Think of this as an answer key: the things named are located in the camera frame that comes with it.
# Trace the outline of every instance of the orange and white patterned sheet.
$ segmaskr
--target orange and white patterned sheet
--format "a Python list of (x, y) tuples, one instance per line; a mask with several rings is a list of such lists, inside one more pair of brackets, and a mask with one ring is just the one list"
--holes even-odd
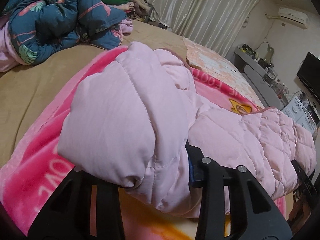
[(237, 68), (215, 51), (203, 47), (187, 38), (183, 38), (187, 47), (187, 60), (193, 68), (219, 79), (229, 85), (256, 106), (264, 108), (258, 96)]

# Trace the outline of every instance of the orange print on blanket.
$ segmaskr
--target orange print on blanket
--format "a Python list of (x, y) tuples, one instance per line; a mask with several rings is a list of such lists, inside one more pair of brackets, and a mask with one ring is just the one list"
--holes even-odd
[(252, 112), (252, 107), (247, 105), (241, 105), (237, 101), (229, 99), (232, 104), (231, 111), (237, 114), (248, 114)]

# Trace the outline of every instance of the pile of clothes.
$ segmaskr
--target pile of clothes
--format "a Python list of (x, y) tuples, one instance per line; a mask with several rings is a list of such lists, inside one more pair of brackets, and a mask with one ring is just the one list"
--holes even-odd
[(147, 0), (101, 0), (106, 5), (123, 10), (131, 20), (144, 22), (151, 7)]
[(110, 50), (132, 29), (123, 10), (100, 0), (9, 0), (0, 17), (0, 72), (80, 42)]

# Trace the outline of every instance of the beige bed sheet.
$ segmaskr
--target beige bed sheet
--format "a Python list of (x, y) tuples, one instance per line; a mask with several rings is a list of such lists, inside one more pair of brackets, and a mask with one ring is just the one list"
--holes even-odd
[[(187, 55), (182, 37), (138, 21), (134, 21), (133, 32), (124, 37), (123, 45), (131, 41), (143, 42), (152, 49), (166, 47), (183, 58)], [(0, 167), (67, 81), (102, 51), (78, 45), (53, 54), (40, 65), (21, 65), (0, 74)]]

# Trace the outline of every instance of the light pink comforter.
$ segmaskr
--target light pink comforter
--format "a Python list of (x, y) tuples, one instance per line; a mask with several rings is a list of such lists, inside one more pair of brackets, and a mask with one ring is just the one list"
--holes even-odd
[[(312, 135), (291, 118), (270, 108), (243, 116), (221, 109), (196, 94), (177, 57), (139, 42), (79, 84), (58, 153), (163, 212), (198, 217), (187, 139), (220, 165), (245, 165), (273, 199), (297, 187), (293, 159), (309, 175), (316, 166)], [(228, 212), (227, 192), (225, 199)]]

